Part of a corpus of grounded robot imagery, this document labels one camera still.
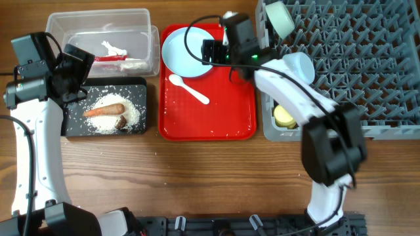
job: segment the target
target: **white spoon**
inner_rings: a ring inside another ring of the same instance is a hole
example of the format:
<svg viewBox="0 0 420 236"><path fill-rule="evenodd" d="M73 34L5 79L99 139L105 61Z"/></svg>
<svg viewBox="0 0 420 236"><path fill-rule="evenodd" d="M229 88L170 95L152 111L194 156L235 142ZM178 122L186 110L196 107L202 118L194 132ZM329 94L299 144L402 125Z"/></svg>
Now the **white spoon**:
<svg viewBox="0 0 420 236"><path fill-rule="evenodd" d="M181 76L172 74L169 76L169 80L170 82L172 82L172 84L176 86L180 86L184 88L185 90L187 90L190 94L192 94L192 96L195 96L200 102L204 103L205 105L210 103L210 100L208 99L208 97L202 95L201 93L190 88L188 85L184 84L184 81L182 80Z"/></svg>

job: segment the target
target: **red plastic item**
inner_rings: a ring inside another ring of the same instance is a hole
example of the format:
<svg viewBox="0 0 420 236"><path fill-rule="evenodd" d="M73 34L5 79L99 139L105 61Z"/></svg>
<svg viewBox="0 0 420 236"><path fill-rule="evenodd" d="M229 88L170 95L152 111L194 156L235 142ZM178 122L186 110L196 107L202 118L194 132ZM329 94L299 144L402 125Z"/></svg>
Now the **red plastic item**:
<svg viewBox="0 0 420 236"><path fill-rule="evenodd" d="M125 56L95 56L95 62L113 62L119 60L125 60L127 55Z"/></svg>
<svg viewBox="0 0 420 236"><path fill-rule="evenodd" d="M188 24L174 24L162 33L162 45L168 35ZM224 30L218 24L196 24L216 40L223 39ZM206 74L183 78L184 82L210 99L208 105L169 81L172 73L161 57L159 131L172 141L244 140L257 129L255 90L251 83L241 81L230 68L213 67Z"/></svg>

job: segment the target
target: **plastic dish rack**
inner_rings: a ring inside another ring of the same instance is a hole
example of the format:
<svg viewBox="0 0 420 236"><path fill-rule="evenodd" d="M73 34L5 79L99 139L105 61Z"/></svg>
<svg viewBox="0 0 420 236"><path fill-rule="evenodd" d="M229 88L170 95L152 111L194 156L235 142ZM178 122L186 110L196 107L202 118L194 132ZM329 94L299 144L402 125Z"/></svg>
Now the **plastic dish rack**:
<svg viewBox="0 0 420 236"><path fill-rule="evenodd" d="M295 22L284 40L268 32L265 6L255 10L262 48L283 56L307 53L316 70L311 85L337 103L352 102L365 137L420 139L420 19L414 0L283 1ZM277 127L277 104L261 94L264 135L271 141L299 141L301 128Z"/></svg>

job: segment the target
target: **plastic storage box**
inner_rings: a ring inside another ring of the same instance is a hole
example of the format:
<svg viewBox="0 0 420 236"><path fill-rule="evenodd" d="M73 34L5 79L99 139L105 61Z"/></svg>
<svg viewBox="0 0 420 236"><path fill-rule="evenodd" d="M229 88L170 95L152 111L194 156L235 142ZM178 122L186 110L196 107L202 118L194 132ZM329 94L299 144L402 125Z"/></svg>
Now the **plastic storage box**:
<svg viewBox="0 0 420 236"><path fill-rule="evenodd" d="M107 41L113 47L127 50L128 58L136 59L95 62L89 77L153 76L159 73L159 33L151 25L147 9L53 13L49 16L46 31L62 48L69 43L95 56L107 56L108 49L102 45ZM54 53L58 54L58 49L54 49Z"/></svg>

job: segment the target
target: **wooden table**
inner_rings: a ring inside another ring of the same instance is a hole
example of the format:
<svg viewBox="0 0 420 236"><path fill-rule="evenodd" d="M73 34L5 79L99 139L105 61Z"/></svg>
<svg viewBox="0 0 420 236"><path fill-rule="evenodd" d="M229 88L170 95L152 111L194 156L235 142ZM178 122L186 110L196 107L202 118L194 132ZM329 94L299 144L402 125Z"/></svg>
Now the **wooden table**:
<svg viewBox="0 0 420 236"><path fill-rule="evenodd" d="M254 18L256 1L4 0L0 4L0 73L17 64L10 40L44 31L53 12L147 8L162 32L227 10ZM0 93L11 77L0 77ZM269 142L261 121L241 142L168 142L158 132L158 77L148 79L148 131L142 136L61 138L66 185L73 204L95 214L129 207L137 216L262 216L303 213L311 179L300 142ZM4 105L0 114L9 114ZM16 188L12 124L0 121L0 220L11 216ZM367 141L368 160L344 209L366 215L370 235L420 234L420 141Z"/></svg>

